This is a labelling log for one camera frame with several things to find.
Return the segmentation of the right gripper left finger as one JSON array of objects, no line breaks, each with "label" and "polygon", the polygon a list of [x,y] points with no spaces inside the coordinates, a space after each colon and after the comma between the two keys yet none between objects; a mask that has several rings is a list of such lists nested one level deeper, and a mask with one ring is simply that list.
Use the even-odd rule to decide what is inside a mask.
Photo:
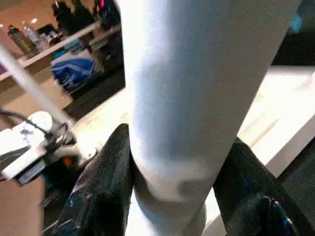
[{"label": "right gripper left finger", "polygon": [[129,130],[120,124],[77,179],[54,236],[123,236],[134,183]]}]

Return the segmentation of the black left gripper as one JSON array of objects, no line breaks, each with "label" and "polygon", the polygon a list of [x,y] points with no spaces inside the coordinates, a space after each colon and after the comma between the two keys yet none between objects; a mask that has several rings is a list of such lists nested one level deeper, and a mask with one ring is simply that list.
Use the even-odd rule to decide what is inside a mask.
[{"label": "black left gripper", "polygon": [[44,178],[42,207],[66,198],[86,165],[98,154],[95,147],[80,143],[67,128],[52,130],[39,145],[42,153],[17,174],[22,186],[39,176]]}]

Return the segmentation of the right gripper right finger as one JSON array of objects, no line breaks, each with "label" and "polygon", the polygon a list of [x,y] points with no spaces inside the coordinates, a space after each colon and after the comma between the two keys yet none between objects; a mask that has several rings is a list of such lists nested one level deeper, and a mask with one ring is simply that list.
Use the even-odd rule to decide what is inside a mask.
[{"label": "right gripper right finger", "polygon": [[214,193],[228,236],[313,236],[315,230],[276,177],[236,138]]}]

